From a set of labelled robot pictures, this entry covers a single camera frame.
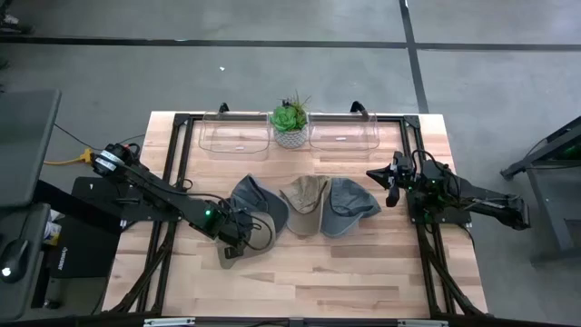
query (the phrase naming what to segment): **succulent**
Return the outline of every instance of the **succulent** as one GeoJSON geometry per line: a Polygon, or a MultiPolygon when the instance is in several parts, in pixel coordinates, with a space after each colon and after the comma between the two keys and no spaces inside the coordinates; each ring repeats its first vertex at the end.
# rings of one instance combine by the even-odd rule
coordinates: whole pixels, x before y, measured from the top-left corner
{"type": "Polygon", "coordinates": [[[307,113],[304,106],[309,101],[301,103],[297,94],[292,99],[282,100],[282,105],[274,109],[271,122],[279,132],[299,131],[307,123],[307,113]]]}

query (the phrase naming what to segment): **computer mouse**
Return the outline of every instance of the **computer mouse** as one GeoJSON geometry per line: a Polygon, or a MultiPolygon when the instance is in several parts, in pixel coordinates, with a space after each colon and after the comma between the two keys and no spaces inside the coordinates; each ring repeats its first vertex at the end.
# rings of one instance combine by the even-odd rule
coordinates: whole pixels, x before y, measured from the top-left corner
{"type": "Polygon", "coordinates": [[[20,281],[26,274],[27,261],[28,241],[11,241],[0,255],[0,280],[7,283],[20,281]]]}

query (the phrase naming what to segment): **white plant pot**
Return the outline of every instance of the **white plant pot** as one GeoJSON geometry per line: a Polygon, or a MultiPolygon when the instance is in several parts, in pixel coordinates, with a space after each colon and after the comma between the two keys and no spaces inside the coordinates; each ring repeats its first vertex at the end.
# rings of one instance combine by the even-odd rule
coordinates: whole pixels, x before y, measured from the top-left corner
{"type": "Polygon", "coordinates": [[[302,126],[300,131],[279,132],[274,128],[274,139],[283,148],[296,149],[301,147],[309,138],[309,124],[302,126]]]}

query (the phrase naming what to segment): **tan cap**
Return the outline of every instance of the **tan cap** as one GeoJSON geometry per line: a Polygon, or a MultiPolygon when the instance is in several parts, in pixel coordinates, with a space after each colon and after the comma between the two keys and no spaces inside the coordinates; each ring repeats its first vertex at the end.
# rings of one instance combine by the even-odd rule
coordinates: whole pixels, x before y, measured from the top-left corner
{"type": "Polygon", "coordinates": [[[316,235],[320,230],[323,203],[330,193],[330,177],[305,175],[281,188],[289,203],[289,230],[299,236],[316,235]]]}
{"type": "Polygon", "coordinates": [[[261,228],[252,230],[248,244],[261,250],[253,250],[249,246],[246,246],[244,248],[244,255],[232,259],[226,259],[224,250],[230,245],[224,242],[217,242],[216,250],[218,251],[218,259],[220,260],[220,266],[222,269],[230,269],[237,261],[266,253],[274,246],[274,243],[276,242],[276,231],[274,229],[274,221],[272,220],[272,217],[267,213],[250,213],[250,215],[252,216],[252,223],[258,224],[261,228]]]}

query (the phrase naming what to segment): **potted plant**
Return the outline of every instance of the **potted plant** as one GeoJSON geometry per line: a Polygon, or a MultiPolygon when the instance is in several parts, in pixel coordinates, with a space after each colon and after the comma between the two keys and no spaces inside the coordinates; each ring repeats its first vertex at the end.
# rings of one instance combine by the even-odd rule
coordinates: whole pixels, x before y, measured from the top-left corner
{"type": "Polygon", "coordinates": [[[274,139],[287,149],[301,147],[309,138],[309,119],[305,104],[309,98],[301,102],[299,95],[282,100],[282,105],[274,109],[271,122],[274,125],[274,139]]]}

